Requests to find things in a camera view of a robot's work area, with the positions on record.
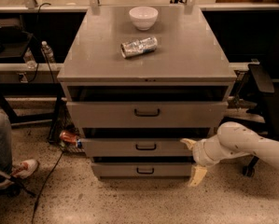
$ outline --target floor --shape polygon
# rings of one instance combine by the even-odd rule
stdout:
[[[51,100],[10,102],[18,114],[53,106]],[[243,110],[229,112],[244,116]],[[13,125],[14,163],[40,161],[39,169],[24,180],[36,197],[23,190],[17,197],[0,196],[0,224],[279,224],[279,171],[262,161],[253,178],[241,174],[251,157],[223,161],[196,188],[186,179],[100,181],[82,153],[63,152],[60,145],[48,143],[49,125]]]

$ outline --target black handle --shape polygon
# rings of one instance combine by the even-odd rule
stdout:
[[[158,108],[156,112],[140,112],[135,108],[133,113],[137,117],[157,117],[160,115],[160,109]]]
[[[157,144],[154,144],[153,147],[140,147],[139,145],[136,144],[136,149],[140,151],[152,151],[157,149]]]
[[[137,173],[139,175],[153,175],[155,172],[155,169],[152,168],[150,171],[140,171],[139,168],[137,168]]]

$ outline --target gray cabinet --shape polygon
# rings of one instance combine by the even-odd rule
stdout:
[[[98,178],[190,176],[194,160],[180,139],[214,132],[236,76],[198,7],[156,7],[147,32],[129,9],[89,9],[58,75],[67,108]],[[149,35],[156,51],[121,56],[122,41]]]

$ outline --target silver can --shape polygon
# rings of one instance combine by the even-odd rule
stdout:
[[[121,54],[124,58],[141,55],[154,51],[158,46],[158,40],[155,36],[151,36],[142,40],[134,40],[122,43],[120,45]]]

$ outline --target white bowl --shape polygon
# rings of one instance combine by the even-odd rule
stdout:
[[[129,12],[133,25],[142,31],[148,30],[158,18],[158,10],[154,7],[135,7]]]

